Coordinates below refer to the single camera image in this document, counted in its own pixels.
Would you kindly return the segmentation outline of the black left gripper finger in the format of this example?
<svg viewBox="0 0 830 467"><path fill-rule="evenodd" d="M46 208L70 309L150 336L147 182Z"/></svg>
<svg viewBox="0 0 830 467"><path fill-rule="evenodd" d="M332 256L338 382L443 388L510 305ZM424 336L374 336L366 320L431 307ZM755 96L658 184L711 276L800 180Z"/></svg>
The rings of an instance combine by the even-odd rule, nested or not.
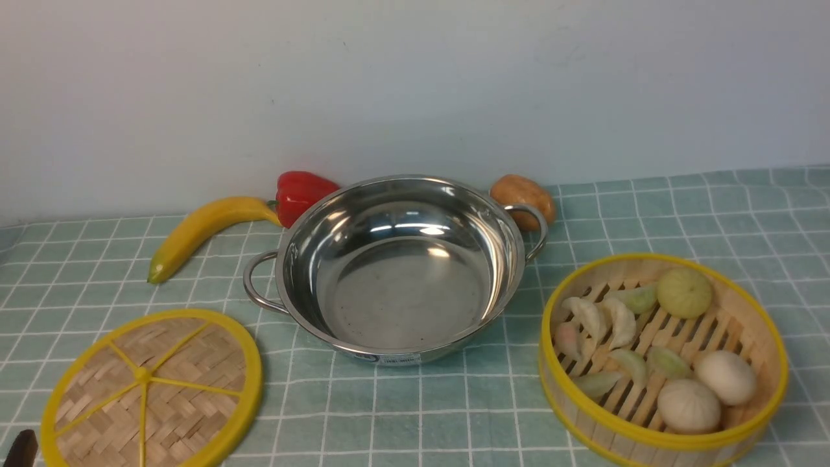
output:
<svg viewBox="0 0 830 467"><path fill-rule="evenodd" d="M33 467L38 458L38 437L33 429L18 433L4 461L4 467Z"/></svg>

